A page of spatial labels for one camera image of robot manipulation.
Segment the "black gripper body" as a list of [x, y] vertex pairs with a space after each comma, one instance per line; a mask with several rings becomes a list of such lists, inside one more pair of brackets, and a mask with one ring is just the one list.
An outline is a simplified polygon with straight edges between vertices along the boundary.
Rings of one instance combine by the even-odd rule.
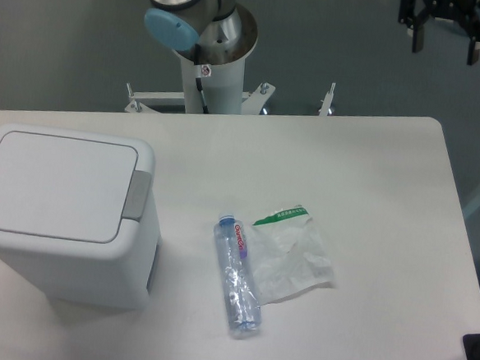
[[455, 22], [470, 39], [480, 40], [480, 0], [400, 0], [400, 24], [418, 28], [429, 18]]

